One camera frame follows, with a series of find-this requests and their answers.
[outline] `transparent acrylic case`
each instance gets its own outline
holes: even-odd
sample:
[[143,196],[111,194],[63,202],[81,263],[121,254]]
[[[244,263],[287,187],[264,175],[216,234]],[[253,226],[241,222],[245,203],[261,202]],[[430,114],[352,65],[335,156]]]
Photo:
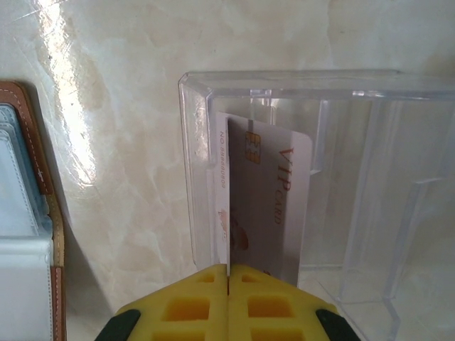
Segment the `transparent acrylic case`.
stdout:
[[299,286],[335,303],[364,340],[455,340],[454,80],[204,72],[179,88],[199,269],[215,262],[213,114],[282,126],[314,145]]

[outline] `white marble surface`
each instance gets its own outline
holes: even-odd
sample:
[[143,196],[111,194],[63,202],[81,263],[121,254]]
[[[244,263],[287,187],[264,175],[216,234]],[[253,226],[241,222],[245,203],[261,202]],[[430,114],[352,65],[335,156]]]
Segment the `white marble surface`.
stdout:
[[455,75],[453,0],[0,0],[0,27],[0,78],[36,87],[61,178],[72,341],[196,269],[184,72]]

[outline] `plastic box lid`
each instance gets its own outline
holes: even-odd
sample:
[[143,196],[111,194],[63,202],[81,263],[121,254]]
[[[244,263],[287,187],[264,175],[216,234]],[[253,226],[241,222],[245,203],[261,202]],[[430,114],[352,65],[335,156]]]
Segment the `plastic box lid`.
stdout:
[[214,113],[282,126],[314,146],[299,286],[364,340],[455,340],[455,80],[202,72],[179,89],[199,269],[214,262]]

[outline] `white plastic card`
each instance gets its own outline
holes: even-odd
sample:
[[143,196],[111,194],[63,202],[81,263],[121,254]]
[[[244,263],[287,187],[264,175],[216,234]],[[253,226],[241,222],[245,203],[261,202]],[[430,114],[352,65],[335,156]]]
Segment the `white plastic card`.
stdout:
[[[226,122],[228,133],[222,139]],[[215,233],[220,260],[224,259],[223,242],[227,242],[228,263],[247,264],[296,285],[311,171],[311,139],[299,132],[224,113],[217,113],[216,126],[220,137],[218,176],[215,174],[219,182],[215,186],[217,211],[230,213],[224,218],[230,239]],[[224,232],[222,226],[215,227]]]

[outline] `black plastic piece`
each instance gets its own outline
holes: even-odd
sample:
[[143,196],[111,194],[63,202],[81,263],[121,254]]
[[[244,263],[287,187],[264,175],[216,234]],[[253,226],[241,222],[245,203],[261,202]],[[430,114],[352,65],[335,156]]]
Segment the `black plastic piece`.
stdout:
[[360,341],[348,321],[340,315],[326,309],[318,309],[316,310],[316,316],[330,341]]
[[141,312],[137,309],[130,309],[114,316],[107,322],[95,341],[127,341],[140,317]]

